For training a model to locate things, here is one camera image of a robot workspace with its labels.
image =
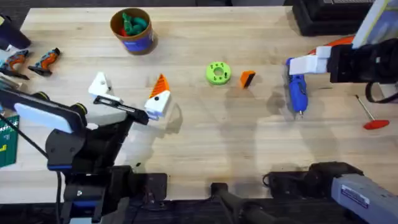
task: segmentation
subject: orange stripe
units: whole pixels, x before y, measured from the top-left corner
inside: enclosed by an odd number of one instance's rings
[[[165,90],[170,91],[169,83],[167,82],[166,77],[164,77],[163,74],[160,74],[149,98],[152,98],[152,97],[158,95],[159,93],[162,93]]]

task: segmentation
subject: orange block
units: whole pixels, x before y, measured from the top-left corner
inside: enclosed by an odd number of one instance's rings
[[[254,78],[255,75],[256,75],[255,71],[243,72],[241,76],[241,87],[247,88],[250,85],[251,80]]]
[[[164,77],[163,74],[160,74],[159,78],[157,79],[156,85],[155,85],[154,89],[152,90],[152,93],[150,94],[149,98],[152,98],[152,97],[158,95],[159,93],[162,93],[165,90],[170,91],[169,83],[167,82],[166,77]]]

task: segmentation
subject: screwdriver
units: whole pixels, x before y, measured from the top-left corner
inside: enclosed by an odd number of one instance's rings
[[[379,129],[387,126],[390,121],[388,120],[376,120],[374,119],[374,116],[371,114],[371,112],[366,108],[365,104],[362,102],[361,99],[359,99],[358,95],[355,95],[355,97],[358,99],[359,103],[365,110],[366,114],[368,114],[369,118],[371,119],[370,122],[366,123],[363,128],[366,130],[374,130],[374,129]]]
[[[305,83],[304,75],[289,75],[290,61],[292,59],[288,58],[286,60],[290,99],[293,110],[302,117],[308,106],[307,84]]]

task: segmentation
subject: black cable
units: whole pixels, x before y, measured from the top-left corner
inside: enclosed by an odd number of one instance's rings
[[[134,207],[137,209],[137,211],[136,211],[136,213],[134,214],[134,218],[132,218],[132,220],[131,220],[131,224],[134,224],[134,222],[136,221],[136,218],[137,218],[137,216],[138,216],[139,210],[142,208],[143,205],[144,205],[144,204],[142,204],[142,205],[140,205],[140,206],[138,206],[138,207],[134,206]]]
[[[47,153],[45,153],[45,151],[40,148],[40,146],[38,146],[35,142],[33,142],[28,136],[26,136],[26,134],[24,134],[20,129],[18,129],[17,127],[15,127],[7,118],[5,118],[2,114],[0,114],[0,119],[2,119],[8,126],[10,126],[10,128],[12,128],[16,133],[18,133],[19,135],[21,135],[27,142],[29,142],[29,144],[31,144],[33,147],[35,147],[39,153],[41,153],[46,159],[49,158],[49,156],[47,155]]]
[[[269,188],[269,184],[266,183],[266,178],[267,178],[267,177],[268,177],[268,174],[262,176],[262,183],[264,184],[264,186],[266,186],[267,188]]]
[[[60,216],[60,204],[61,204],[61,172],[57,171],[57,197],[55,199],[55,218],[57,219],[57,224],[61,224]]]
[[[23,133],[19,128],[14,126],[7,118],[5,118],[2,114],[0,114],[0,119],[4,121],[11,129],[13,129],[16,133],[18,133],[20,136],[22,136],[29,144],[31,144],[33,147],[35,147],[41,155],[43,155],[46,159],[49,158],[47,153],[36,144],[36,142],[33,142],[28,136],[26,136],[25,133]],[[57,219],[57,224],[61,224],[61,218],[60,218],[60,203],[61,203],[61,173],[57,171],[57,198],[55,199],[55,218]]]
[[[393,95],[391,95],[391,96],[388,96],[388,97],[386,97],[386,98],[384,98],[384,99],[375,100],[375,99],[373,98],[373,95],[372,95],[372,86],[373,86],[373,85],[374,85],[374,82],[369,82],[369,83],[366,85],[366,88],[365,88],[365,96],[366,96],[366,99],[367,99],[369,102],[371,102],[371,103],[390,103],[390,102],[392,102],[392,101],[398,99],[398,93],[395,93],[395,94],[393,94]]]

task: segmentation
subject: cup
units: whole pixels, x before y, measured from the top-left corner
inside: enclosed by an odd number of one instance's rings
[[[148,26],[140,34],[133,36],[123,36],[121,31],[124,27],[123,13],[131,17],[140,17],[144,19]],[[128,8],[117,12],[111,19],[111,29],[113,34],[124,44],[127,51],[134,55],[148,54],[154,46],[154,32],[152,23],[146,11],[138,8]]]

